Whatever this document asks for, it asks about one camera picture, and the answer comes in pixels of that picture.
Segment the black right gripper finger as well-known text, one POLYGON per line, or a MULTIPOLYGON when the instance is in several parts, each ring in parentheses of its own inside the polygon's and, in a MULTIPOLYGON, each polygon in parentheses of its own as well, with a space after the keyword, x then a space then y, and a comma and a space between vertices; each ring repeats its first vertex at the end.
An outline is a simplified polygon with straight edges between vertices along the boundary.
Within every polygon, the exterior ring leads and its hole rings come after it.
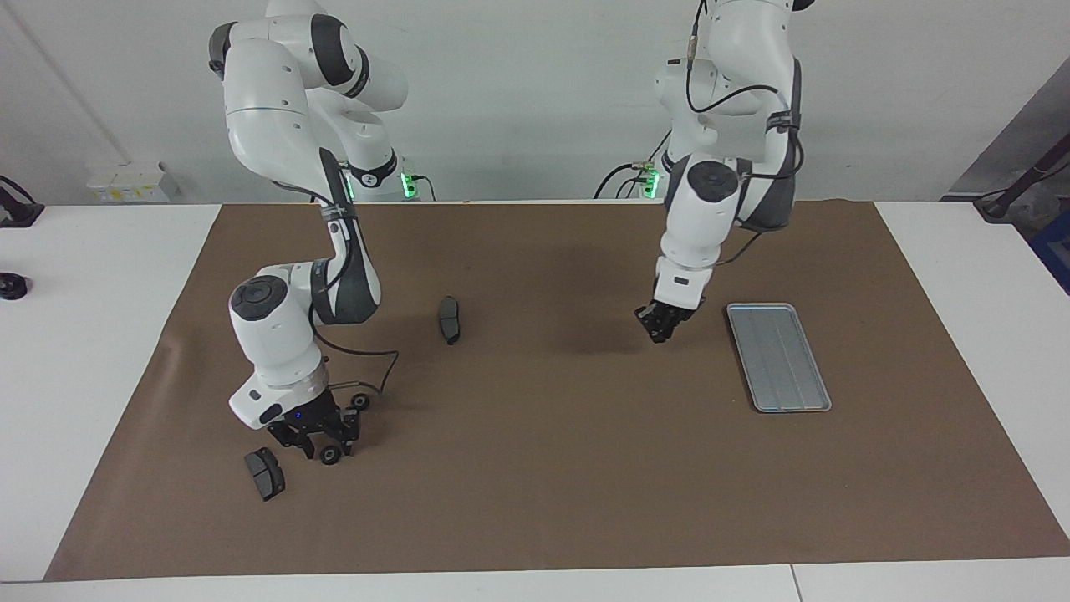
POLYGON ((314 460, 316 446, 306 431, 291 426, 269 426, 268 434, 279 443, 282 448, 297 448, 307 460, 314 460))
POLYGON ((331 426, 331 438, 345 457, 353 454, 353 446, 360 439, 360 416, 362 412, 340 412, 331 426))

